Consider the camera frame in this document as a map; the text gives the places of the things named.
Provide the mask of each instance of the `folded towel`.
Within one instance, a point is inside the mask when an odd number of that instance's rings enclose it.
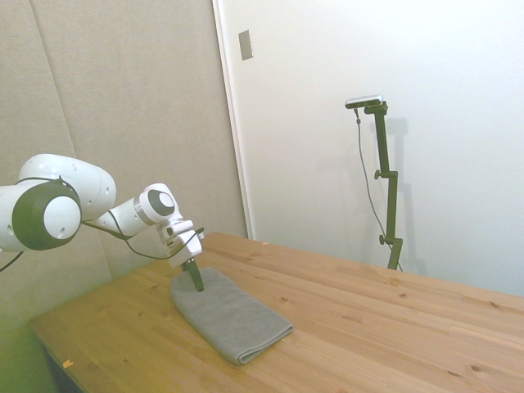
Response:
[[[184,272],[173,278],[171,296],[183,317],[231,363],[246,364],[292,332],[291,322],[218,270],[200,272],[204,291],[198,292]]]

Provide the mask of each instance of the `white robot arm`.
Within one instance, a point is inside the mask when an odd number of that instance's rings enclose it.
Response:
[[[64,246],[80,224],[125,241],[156,224],[169,248],[169,257],[160,259],[190,270],[199,289],[193,257],[202,252],[201,231],[193,231],[192,221],[183,219],[168,187],[152,184],[111,209],[115,196],[115,181],[102,168],[70,157],[34,156],[22,166],[16,185],[0,187],[0,252]]]

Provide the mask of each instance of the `wooden table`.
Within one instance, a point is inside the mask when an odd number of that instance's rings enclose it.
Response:
[[[524,298],[212,233],[213,266],[296,330],[244,366],[174,308],[154,261],[31,322],[89,392],[524,392]]]

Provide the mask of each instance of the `light switch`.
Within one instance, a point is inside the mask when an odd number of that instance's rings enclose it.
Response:
[[[249,30],[242,31],[238,35],[238,41],[240,41],[240,53],[242,54],[242,59],[251,59],[253,57],[253,47],[251,46],[251,34]]]

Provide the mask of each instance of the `gray wall panel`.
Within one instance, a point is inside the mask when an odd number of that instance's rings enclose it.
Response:
[[[187,219],[246,236],[212,3],[34,2],[78,158],[117,203],[166,183]],[[103,234],[113,276],[147,262]],[[154,230],[133,239],[161,255]]]
[[[33,155],[75,156],[29,1],[0,2],[0,185]],[[0,266],[16,254],[1,253]],[[0,391],[55,391],[27,321],[111,279],[98,234],[24,253],[0,273]]]

